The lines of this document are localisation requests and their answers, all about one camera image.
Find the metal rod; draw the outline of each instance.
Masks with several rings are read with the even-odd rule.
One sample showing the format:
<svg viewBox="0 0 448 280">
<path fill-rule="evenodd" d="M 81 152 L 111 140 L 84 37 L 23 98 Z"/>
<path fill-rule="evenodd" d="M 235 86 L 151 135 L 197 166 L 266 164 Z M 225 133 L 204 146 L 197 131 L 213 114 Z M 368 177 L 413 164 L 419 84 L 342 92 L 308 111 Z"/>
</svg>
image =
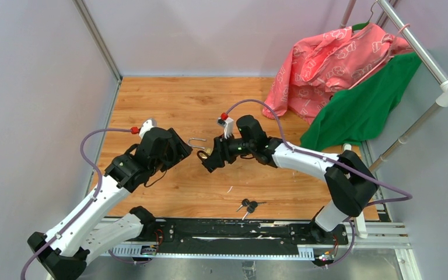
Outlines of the metal rod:
<svg viewBox="0 0 448 280">
<path fill-rule="evenodd" d="M 417 131 L 428 119 L 437 114 L 443 107 L 439 106 L 437 103 L 433 103 L 430 108 L 426 112 L 424 112 L 421 117 L 414 122 L 408 130 L 406 130 L 397 140 L 382 154 L 379 156 L 377 160 L 369 167 L 370 172 L 375 172 L 380 164 L 387 161 L 387 158 L 394 153 L 397 148 L 401 145 L 406 144 L 408 142 L 408 138 L 413 134 L 413 132 Z"/>
<path fill-rule="evenodd" d="M 392 7 L 396 7 L 397 3 L 399 2 L 399 0 L 390 0 L 389 3 L 392 5 Z M 389 19 L 389 17 L 387 16 L 386 13 L 381 13 L 379 18 L 377 19 L 377 21 L 375 22 L 376 25 L 380 26 L 380 27 L 384 27 L 384 25 L 387 23 L 387 19 Z"/>
<path fill-rule="evenodd" d="M 99 33 L 99 30 L 97 29 L 97 26 L 95 25 L 95 22 L 92 19 L 92 16 L 90 15 L 90 12 L 88 11 L 87 6 L 85 5 L 83 0 L 73 0 L 73 3 L 75 4 L 78 12 L 80 13 L 80 16 L 82 17 L 83 21 L 85 22 L 86 27 L 88 28 L 88 31 L 90 31 L 90 34 L 93 37 L 93 40 L 97 44 L 97 47 L 99 48 L 100 52 L 102 53 L 102 56 L 106 60 L 106 63 L 111 70 L 112 74 L 114 75 L 115 79 L 118 83 L 121 83 L 121 79 L 123 78 L 121 76 L 121 73 L 119 72 L 119 69 L 117 68 L 116 63 L 114 62 L 114 58 L 110 54 L 109 50 L 107 49 L 107 46 L 102 39 L 102 36 Z"/>
<path fill-rule="evenodd" d="M 403 28 L 405 23 L 399 18 L 394 8 L 391 6 L 391 4 L 389 4 L 387 0 L 377 0 L 377 3 L 379 3 L 382 10 L 384 10 L 389 19 L 394 23 L 394 25 L 396 25 L 398 29 Z M 401 33 L 406 38 L 406 40 L 413 48 L 415 53 L 418 54 L 418 56 L 425 64 L 425 66 L 432 73 L 434 78 L 439 82 L 439 84 L 441 85 L 443 82 L 447 81 L 448 80 L 447 74 L 444 72 L 444 70 L 442 70 L 439 64 L 435 62 L 435 59 L 433 59 L 433 57 L 428 53 L 428 51 L 425 48 L 423 48 L 423 46 L 415 38 L 413 33 L 411 33 L 410 29 L 405 28 Z"/>
<path fill-rule="evenodd" d="M 344 16 L 342 16 L 341 25 L 339 28 L 345 28 L 348 24 L 349 17 L 351 16 L 351 12 L 355 7 L 356 0 L 349 0 L 348 6 L 346 7 L 346 11 L 344 12 Z"/>
</svg>

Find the hanger hook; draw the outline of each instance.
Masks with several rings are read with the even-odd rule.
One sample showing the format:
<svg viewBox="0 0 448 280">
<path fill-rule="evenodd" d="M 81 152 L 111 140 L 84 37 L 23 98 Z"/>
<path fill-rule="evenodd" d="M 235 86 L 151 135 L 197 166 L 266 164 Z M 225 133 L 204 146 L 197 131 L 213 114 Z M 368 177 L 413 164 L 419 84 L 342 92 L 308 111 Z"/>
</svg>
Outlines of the hanger hook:
<svg viewBox="0 0 448 280">
<path fill-rule="evenodd" d="M 370 11 L 372 12 L 372 14 L 370 15 L 370 18 L 368 18 L 368 22 L 370 22 L 370 19 L 372 19 L 373 16 L 373 6 L 375 6 L 375 3 L 377 3 L 377 1 L 375 1 L 372 6 L 370 7 Z"/>
<path fill-rule="evenodd" d="M 191 140 L 198 140 L 198 141 L 204 141 L 204 142 L 205 142 L 205 141 L 207 141 L 207 139 L 202 139 L 202 138 L 195 138 L 195 137 L 192 137 L 192 138 L 188 139 L 188 141 L 186 141 L 186 144 L 188 144 L 188 146 L 190 146 L 190 147 L 192 147 L 192 148 L 197 148 L 197 149 L 205 150 L 205 147 L 202 147 L 202 146 L 195 146 L 195 145 L 190 144 Z"/>
</svg>

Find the pink garment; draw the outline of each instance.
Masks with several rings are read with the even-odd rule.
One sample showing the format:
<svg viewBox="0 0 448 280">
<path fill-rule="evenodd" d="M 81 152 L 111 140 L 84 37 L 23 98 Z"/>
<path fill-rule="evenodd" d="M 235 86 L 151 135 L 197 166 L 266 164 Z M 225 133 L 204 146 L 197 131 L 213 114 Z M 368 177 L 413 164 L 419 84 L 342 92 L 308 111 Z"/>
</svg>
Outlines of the pink garment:
<svg viewBox="0 0 448 280">
<path fill-rule="evenodd" d="M 294 45 L 265 100 L 278 116 L 288 108 L 309 124 L 335 92 L 349 89 L 391 54 L 411 52 L 403 38 L 370 23 L 353 34 L 351 27 L 305 38 Z M 372 71 L 369 78 L 387 63 Z M 274 118 L 264 108 L 263 115 Z"/>
</svg>

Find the green cloth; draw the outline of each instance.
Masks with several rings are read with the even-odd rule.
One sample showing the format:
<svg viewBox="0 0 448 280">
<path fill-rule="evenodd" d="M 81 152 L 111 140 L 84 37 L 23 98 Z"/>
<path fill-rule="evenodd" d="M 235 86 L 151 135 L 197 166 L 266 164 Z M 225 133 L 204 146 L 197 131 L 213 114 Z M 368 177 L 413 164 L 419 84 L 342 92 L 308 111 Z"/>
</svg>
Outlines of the green cloth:
<svg viewBox="0 0 448 280">
<path fill-rule="evenodd" d="M 366 81 L 337 92 L 301 137 L 301 147 L 322 151 L 377 137 L 420 64 L 414 52 L 396 55 Z"/>
</svg>

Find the wooden tabletop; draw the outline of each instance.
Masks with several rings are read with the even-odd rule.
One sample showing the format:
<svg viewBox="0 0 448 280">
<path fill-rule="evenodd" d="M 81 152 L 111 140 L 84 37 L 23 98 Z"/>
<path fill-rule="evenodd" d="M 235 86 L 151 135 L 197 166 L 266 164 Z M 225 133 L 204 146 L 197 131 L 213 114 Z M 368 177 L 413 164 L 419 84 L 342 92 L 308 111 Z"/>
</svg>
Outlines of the wooden tabletop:
<svg viewBox="0 0 448 280">
<path fill-rule="evenodd" d="M 216 123 L 220 114 L 243 99 L 265 100 L 271 83 L 272 78 L 124 78 L 109 127 L 139 127 L 154 118 L 159 127 L 174 128 L 184 141 L 204 138 L 207 142 L 196 144 L 211 148 L 213 138 L 222 133 Z M 251 114 L 267 135 L 280 137 L 277 123 L 265 118 L 260 110 L 259 104 L 244 103 L 229 115 L 236 120 Z M 286 139 L 298 145 L 308 123 L 291 112 L 281 117 L 281 123 Z M 137 135 L 109 132 L 98 162 L 100 169 L 103 171 L 115 156 L 139 141 Z M 241 218 L 245 210 L 236 209 L 248 198 L 267 202 L 249 215 L 250 219 L 311 219 L 331 199 L 323 181 L 293 170 L 263 166 L 255 160 L 238 158 L 209 173 L 196 151 L 154 186 L 138 187 L 109 215 L 124 216 L 142 205 L 156 217 Z M 341 147 L 325 152 L 340 153 Z M 161 175 L 156 174 L 149 183 Z M 365 218 L 378 220 L 375 207 L 365 210 Z"/>
</svg>

